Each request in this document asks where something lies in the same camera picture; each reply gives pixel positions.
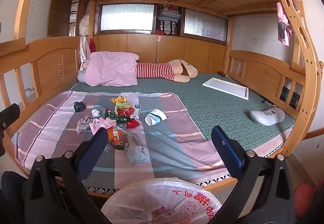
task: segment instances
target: window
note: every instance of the window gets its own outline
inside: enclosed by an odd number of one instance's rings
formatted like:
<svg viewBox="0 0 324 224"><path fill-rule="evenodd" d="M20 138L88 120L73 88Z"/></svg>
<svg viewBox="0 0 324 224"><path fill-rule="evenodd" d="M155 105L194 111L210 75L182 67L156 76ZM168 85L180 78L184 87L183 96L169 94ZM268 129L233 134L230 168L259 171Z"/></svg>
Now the window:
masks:
<svg viewBox="0 0 324 224"><path fill-rule="evenodd" d="M154 5L104 5L101 11L100 31L127 31L150 34L153 28Z"/></svg>
<svg viewBox="0 0 324 224"><path fill-rule="evenodd" d="M226 43L228 20L205 12L186 9L183 35L221 44Z"/></svg>

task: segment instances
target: white bag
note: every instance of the white bag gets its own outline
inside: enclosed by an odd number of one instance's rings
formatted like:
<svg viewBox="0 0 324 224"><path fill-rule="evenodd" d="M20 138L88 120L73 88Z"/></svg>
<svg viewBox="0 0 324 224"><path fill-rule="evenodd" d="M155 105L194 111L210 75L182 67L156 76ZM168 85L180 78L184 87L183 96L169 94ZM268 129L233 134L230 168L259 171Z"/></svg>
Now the white bag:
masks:
<svg viewBox="0 0 324 224"><path fill-rule="evenodd" d="M174 177L124 187L101 211L112 224L206 224L220 207L209 191Z"/></svg>

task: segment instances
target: white mite vacuum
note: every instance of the white mite vacuum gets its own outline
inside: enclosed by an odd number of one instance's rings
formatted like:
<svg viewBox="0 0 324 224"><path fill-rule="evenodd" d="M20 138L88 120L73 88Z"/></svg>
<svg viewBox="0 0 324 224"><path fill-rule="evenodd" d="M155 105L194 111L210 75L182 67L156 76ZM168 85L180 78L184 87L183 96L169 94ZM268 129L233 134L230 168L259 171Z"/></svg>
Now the white mite vacuum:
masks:
<svg viewBox="0 0 324 224"><path fill-rule="evenodd" d="M258 125L271 126L282 122L285 112L278 107L271 107L265 111L250 111L250 117Z"/></svg>

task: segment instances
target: plush dog toy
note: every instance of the plush dog toy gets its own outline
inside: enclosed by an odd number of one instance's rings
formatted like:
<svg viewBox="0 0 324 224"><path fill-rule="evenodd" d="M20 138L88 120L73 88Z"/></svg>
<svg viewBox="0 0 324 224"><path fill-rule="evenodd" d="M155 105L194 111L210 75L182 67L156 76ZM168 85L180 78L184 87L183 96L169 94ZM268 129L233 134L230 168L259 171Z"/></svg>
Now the plush dog toy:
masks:
<svg viewBox="0 0 324 224"><path fill-rule="evenodd" d="M81 71L78 80L84 82L85 71ZM196 78L197 69L184 60L171 60L168 63L138 63L136 67L137 78L164 78L175 82L189 82Z"/></svg>

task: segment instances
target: wooden footboard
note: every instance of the wooden footboard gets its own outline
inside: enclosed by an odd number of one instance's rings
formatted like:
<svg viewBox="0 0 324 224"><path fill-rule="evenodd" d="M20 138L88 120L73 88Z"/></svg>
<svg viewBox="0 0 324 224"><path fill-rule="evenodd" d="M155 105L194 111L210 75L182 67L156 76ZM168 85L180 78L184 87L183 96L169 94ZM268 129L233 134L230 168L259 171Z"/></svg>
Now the wooden footboard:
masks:
<svg viewBox="0 0 324 224"><path fill-rule="evenodd" d="M5 107L12 104L9 100L4 74L15 70L16 80L23 108L20 117L4 132L4 147L14 159L15 151L11 142L14 133L32 116L46 101L58 94L73 80L78 73L79 37L53 37L35 40L28 45L19 40L1 44L3 51L0 57L0 90ZM16 48L14 52L8 50L11 45ZM23 84L21 66L30 63L31 76L34 82L36 98L27 100Z"/></svg>
<svg viewBox="0 0 324 224"><path fill-rule="evenodd" d="M251 88L280 107L294 119L297 119L303 100L305 75L292 70L288 63L250 51L231 50L230 62L226 74L236 81ZM292 80L286 101L280 100L285 80ZM296 108L291 106L291 99L296 84L300 84L302 94Z"/></svg>

